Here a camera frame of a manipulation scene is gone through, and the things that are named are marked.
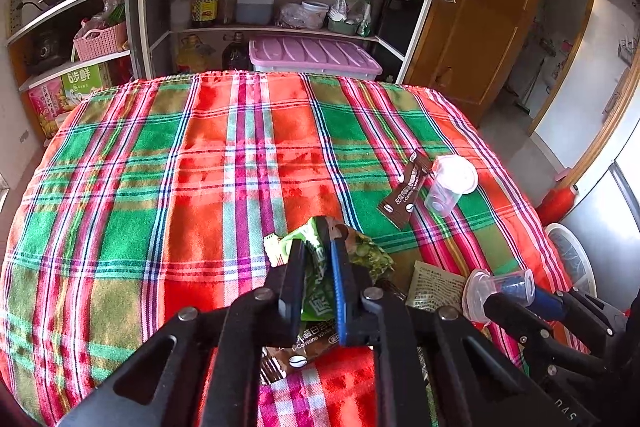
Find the beige barcode wrapper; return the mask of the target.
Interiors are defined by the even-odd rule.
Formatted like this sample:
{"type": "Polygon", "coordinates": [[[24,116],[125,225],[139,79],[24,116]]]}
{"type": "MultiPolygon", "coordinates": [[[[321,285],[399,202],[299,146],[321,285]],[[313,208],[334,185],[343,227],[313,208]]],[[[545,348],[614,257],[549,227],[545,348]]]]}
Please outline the beige barcode wrapper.
{"type": "Polygon", "coordinates": [[[462,293],[466,278],[422,261],[413,265],[406,305],[425,311],[443,306],[462,311],[462,293]]]}

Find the brown coffee sachet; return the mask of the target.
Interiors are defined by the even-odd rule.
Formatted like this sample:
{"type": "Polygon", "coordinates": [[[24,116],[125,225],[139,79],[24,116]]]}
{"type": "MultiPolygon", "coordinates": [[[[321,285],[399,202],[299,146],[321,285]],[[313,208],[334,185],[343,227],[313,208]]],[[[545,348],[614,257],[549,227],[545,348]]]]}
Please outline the brown coffee sachet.
{"type": "Polygon", "coordinates": [[[338,345],[335,321],[307,322],[300,326],[289,348],[265,347],[260,360],[260,383],[271,385],[303,369],[338,345]]]}
{"type": "Polygon", "coordinates": [[[433,161],[414,150],[409,157],[400,183],[378,204],[382,213],[398,230],[408,225],[419,192],[432,174],[433,161]]]}

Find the white metal kitchen shelf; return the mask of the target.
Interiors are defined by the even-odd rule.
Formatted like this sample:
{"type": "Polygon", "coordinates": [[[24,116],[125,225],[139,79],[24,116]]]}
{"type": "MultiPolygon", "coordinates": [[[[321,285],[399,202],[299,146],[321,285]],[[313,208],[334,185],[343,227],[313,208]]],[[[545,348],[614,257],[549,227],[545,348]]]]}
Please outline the white metal kitchen shelf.
{"type": "Polygon", "coordinates": [[[386,49],[400,62],[393,82],[404,82],[432,0],[274,0],[269,25],[235,19],[236,0],[218,0],[216,22],[193,27],[192,0],[63,0],[44,10],[8,40],[18,91],[32,93],[56,78],[127,57],[136,79],[180,70],[223,68],[218,40],[311,37],[386,49]],[[92,28],[125,22],[127,42],[118,53],[81,62],[74,39],[92,28]]]}

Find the wall power strip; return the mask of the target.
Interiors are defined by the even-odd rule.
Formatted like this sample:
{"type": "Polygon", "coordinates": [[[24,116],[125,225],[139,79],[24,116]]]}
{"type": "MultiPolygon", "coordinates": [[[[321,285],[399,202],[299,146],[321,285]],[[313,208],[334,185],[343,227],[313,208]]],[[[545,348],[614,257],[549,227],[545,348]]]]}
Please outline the wall power strip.
{"type": "Polygon", "coordinates": [[[9,0],[8,36],[13,36],[23,26],[23,0],[9,0]]]}

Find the wooden door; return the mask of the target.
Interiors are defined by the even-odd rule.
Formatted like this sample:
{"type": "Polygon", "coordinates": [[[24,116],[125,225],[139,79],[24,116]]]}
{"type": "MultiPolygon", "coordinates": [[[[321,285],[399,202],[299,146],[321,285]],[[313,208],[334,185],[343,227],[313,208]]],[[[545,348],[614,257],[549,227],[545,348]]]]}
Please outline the wooden door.
{"type": "Polygon", "coordinates": [[[473,124],[494,103],[538,0],[433,0],[406,78],[445,95],[473,124]]]}

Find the silver refrigerator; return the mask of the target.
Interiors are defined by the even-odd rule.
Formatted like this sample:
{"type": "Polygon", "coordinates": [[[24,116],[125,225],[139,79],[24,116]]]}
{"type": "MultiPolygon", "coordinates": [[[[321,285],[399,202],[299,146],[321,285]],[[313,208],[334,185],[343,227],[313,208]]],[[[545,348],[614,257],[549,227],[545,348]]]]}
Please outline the silver refrigerator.
{"type": "Polygon", "coordinates": [[[629,309],[640,285],[638,128],[563,225],[585,249],[598,297],[629,309]]]}

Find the cooking oil bottle red cap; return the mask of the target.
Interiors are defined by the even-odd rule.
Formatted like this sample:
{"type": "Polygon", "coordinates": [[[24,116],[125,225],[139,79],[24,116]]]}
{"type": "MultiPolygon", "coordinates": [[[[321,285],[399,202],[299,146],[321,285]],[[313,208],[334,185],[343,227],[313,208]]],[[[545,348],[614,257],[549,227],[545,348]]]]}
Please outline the cooking oil bottle red cap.
{"type": "Polygon", "coordinates": [[[210,27],[216,22],[218,0],[192,0],[191,20],[193,27],[210,27]]]}

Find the green snack wrapper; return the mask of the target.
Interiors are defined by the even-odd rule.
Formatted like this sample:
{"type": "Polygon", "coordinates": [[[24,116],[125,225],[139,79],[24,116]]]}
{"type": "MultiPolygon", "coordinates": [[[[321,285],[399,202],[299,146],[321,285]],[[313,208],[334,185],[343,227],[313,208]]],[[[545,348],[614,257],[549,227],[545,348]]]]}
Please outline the green snack wrapper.
{"type": "Polygon", "coordinates": [[[264,249],[270,265],[285,265],[298,239],[307,248],[305,256],[305,294],[302,306],[304,322],[324,322],[335,317],[331,242],[341,239],[352,265],[365,267],[373,282],[394,271],[392,257],[371,237],[344,225],[332,217],[310,218],[285,236],[271,233],[264,237],[264,249]]]}

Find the purple lid storage box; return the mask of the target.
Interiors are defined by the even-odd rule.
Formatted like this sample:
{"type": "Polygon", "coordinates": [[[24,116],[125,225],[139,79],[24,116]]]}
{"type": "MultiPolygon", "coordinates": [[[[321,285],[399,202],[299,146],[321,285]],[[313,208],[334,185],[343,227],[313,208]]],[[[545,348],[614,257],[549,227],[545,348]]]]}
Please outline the purple lid storage box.
{"type": "Polygon", "coordinates": [[[364,80],[375,80],[383,72],[361,46],[335,39],[256,38],[250,40],[248,54],[256,72],[306,72],[364,80]]]}

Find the pink woven basket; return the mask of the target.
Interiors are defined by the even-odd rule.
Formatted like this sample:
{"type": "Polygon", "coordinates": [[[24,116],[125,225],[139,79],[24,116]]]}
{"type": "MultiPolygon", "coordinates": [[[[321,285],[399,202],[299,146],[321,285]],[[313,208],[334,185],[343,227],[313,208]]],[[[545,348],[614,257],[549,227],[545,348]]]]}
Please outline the pink woven basket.
{"type": "Polygon", "coordinates": [[[74,39],[74,50],[81,62],[118,53],[127,42],[127,25],[121,22],[107,28],[92,28],[74,39]]]}

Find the colourful plaid tablecloth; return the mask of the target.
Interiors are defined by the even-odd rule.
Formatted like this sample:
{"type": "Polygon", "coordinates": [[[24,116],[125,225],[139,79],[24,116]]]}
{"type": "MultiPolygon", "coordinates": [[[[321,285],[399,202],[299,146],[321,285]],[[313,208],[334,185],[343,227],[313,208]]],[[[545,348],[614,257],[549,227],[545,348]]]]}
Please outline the colourful plaid tablecloth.
{"type": "Polygon", "coordinates": [[[371,237],[407,286],[416,261],[521,268],[570,288],[533,205],[454,104],[343,77],[209,72],[137,81],[78,105],[17,208],[1,272],[1,377],[56,424],[180,309],[262,285],[264,237],[328,216],[371,237]],[[378,204],[414,150],[478,174],[450,216],[429,176],[405,228],[378,204]]]}

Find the clear plastic cup with lid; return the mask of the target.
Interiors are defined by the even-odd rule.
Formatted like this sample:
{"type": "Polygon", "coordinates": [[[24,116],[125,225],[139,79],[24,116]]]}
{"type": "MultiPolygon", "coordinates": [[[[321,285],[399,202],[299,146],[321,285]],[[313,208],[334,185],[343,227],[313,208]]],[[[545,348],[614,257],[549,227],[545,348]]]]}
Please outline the clear plastic cup with lid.
{"type": "Polygon", "coordinates": [[[463,195],[475,191],[478,174],[472,162],[459,155],[440,155],[433,162],[434,181],[425,205],[440,217],[450,216],[463,195]]]}

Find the white plastic jug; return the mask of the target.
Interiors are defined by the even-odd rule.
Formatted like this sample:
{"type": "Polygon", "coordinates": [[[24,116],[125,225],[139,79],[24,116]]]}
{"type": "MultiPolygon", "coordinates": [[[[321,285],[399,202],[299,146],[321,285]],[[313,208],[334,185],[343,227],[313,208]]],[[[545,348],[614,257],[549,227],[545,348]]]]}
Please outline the white plastic jug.
{"type": "Polygon", "coordinates": [[[274,0],[236,0],[235,19],[243,25],[269,25],[274,0]]]}

